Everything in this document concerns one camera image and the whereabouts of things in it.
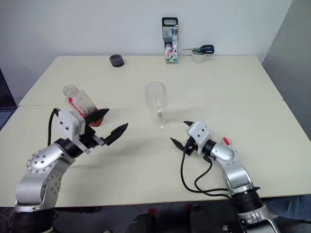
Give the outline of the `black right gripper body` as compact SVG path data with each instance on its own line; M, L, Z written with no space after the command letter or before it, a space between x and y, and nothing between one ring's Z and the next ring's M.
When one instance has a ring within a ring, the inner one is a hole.
M194 151L197 151L197 144L191 136L187 140L185 147L184 147L185 154L190 156Z

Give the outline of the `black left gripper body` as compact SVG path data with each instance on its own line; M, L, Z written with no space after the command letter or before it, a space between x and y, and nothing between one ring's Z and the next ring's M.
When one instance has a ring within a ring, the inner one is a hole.
M95 130L88 125L85 125L84 133L79 135L79 141L88 149L105 145L104 139L98 137Z

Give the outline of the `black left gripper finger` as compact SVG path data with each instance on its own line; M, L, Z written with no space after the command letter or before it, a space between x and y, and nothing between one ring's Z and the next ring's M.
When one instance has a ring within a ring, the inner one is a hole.
M110 135L103 140L104 144L107 146L111 145L113 142L115 142L117 139L119 139L122 136L122 134L125 132L127 127L128 127L128 123L125 123L123 125L120 125L116 129L114 129L110 133Z
M102 119L109 109L98 109L84 117L85 122L96 122Z

